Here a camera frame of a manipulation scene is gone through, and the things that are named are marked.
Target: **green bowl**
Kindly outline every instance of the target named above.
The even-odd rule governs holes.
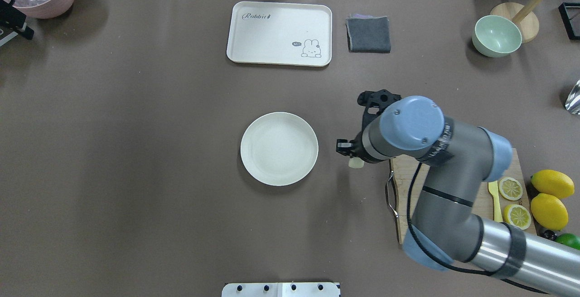
[[[488,57],[503,57],[522,45],[522,33],[512,21],[497,15],[481,17],[475,24],[473,45]]]

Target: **tabletop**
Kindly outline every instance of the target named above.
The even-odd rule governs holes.
[[[228,60],[240,1],[75,0],[32,20],[32,41],[0,49],[0,295],[209,297],[293,280],[357,297],[532,295],[407,258],[387,165],[350,169],[334,148],[360,130],[358,94],[388,89],[505,136],[524,178],[551,168],[580,183],[580,118],[563,108],[580,46],[562,0],[544,0],[538,37],[503,58],[475,51],[473,26],[528,0],[255,0],[332,10],[322,68]],[[353,13],[389,16],[390,54],[348,51]],[[273,111],[302,117],[319,141],[311,173],[284,187],[240,158],[244,130]],[[566,230],[580,233],[580,198],[564,204]]]

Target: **lime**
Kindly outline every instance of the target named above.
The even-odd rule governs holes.
[[[528,209],[519,204],[510,204],[503,209],[503,221],[526,230],[532,224],[532,216]]]
[[[540,170],[532,176],[532,185],[538,192],[566,198],[574,194],[574,182],[565,173],[545,169]]]
[[[575,249],[580,249],[580,237],[574,234],[562,234],[556,239],[556,242]]]
[[[517,179],[505,177],[499,181],[499,194],[506,200],[517,201],[524,195],[524,188]]]
[[[568,211],[559,198],[540,193],[530,202],[532,215],[547,229],[562,230],[568,224]]]

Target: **wooden cutting board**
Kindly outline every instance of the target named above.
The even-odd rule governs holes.
[[[405,234],[407,230],[406,225],[406,199],[407,194],[409,192],[409,185],[411,184],[411,180],[417,169],[418,161],[414,158],[409,157],[408,155],[401,155],[392,159],[392,167],[394,171],[393,179],[394,179],[394,189],[397,191],[397,230],[398,230],[398,241],[400,244],[405,239]],[[423,188],[423,182],[425,181],[425,177],[427,176],[427,171],[429,171],[429,166],[423,165],[421,167],[421,171],[417,176],[417,180],[413,186],[413,192],[411,196],[411,216],[413,215],[413,211],[415,210],[415,204],[417,203],[417,199],[419,198],[419,193]],[[520,184],[523,186],[524,184],[524,176],[522,175],[522,169],[520,168],[520,159],[518,159],[517,151],[513,149],[513,158],[512,164],[510,167],[503,173],[503,177],[513,177],[517,179]],[[509,201],[503,198],[500,194],[499,196],[499,204],[501,205],[501,209],[503,212],[503,208],[508,204],[520,204],[521,206],[526,207],[526,209],[530,210],[530,199],[528,198],[528,193],[526,188],[524,187],[524,196],[518,201]],[[477,214],[480,217],[486,217],[488,219],[493,219],[493,198],[491,194],[487,191],[487,183],[481,183],[479,187],[479,192],[477,192],[477,198],[473,205],[473,213]],[[532,225],[526,229],[528,233],[536,235],[536,229],[534,227],[534,222],[532,221]]]

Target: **gray cloth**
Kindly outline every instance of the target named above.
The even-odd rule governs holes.
[[[348,49],[351,52],[390,53],[389,19],[355,14],[346,18]]]

